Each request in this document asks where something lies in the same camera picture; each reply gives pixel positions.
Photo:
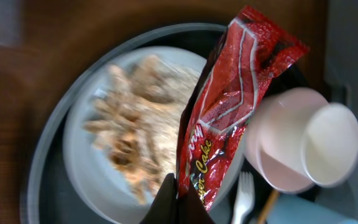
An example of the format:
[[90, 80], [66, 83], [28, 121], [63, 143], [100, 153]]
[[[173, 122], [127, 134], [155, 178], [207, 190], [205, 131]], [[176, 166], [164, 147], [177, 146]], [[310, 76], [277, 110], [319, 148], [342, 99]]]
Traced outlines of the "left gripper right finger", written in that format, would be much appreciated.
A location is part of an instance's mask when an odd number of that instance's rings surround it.
[[214, 224], [192, 185], [177, 201], [178, 224]]

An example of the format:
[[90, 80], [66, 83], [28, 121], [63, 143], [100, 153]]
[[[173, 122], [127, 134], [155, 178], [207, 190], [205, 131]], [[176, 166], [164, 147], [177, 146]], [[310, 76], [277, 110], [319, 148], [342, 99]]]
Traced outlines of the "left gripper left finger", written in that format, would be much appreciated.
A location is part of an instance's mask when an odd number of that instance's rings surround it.
[[174, 174], [167, 174], [149, 211], [140, 224], [174, 224], [177, 211], [177, 183]]

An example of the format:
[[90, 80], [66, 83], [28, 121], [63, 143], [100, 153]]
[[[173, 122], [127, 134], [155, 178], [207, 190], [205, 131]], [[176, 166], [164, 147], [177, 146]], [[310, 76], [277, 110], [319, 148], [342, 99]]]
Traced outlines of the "blue plastic cup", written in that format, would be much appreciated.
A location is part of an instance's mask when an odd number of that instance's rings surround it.
[[355, 219], [294, 195], [281, 195], [266, 222], [267, 224], [358, 224]]

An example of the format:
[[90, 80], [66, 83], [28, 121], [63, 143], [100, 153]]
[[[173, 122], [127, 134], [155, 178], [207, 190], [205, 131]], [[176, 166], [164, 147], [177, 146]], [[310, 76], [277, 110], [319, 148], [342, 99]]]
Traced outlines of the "pink saucer bowl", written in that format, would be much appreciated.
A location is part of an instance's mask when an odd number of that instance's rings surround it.
[[310, 88], [264, 98], [245, 133], [244, 155], [274, 189], [298, 194], [314, 183], [301, 161], [301, 137], [311, 117], [328, 101]]

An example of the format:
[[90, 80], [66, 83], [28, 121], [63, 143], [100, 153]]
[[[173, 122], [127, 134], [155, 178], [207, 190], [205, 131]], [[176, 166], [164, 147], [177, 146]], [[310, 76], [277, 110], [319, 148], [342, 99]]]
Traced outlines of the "cream paper cup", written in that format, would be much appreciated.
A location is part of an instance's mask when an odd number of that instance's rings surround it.
[[311, 117], [301, 137], [301, 161], [321, 187], [348, 178], [358, 161], [358, 121], [348, 107], [328, 102]]

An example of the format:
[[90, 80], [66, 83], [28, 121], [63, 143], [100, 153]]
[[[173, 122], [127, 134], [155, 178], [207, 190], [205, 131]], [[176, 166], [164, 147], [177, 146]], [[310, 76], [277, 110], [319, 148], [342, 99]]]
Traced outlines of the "red snack wrapper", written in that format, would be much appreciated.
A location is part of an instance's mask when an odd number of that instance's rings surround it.
[[193, 187], [204, 208], [212, 207], [271, 81], [307, 52], [305, 44], [250, 6], [229, 23], [181, 115], [179, 196]]

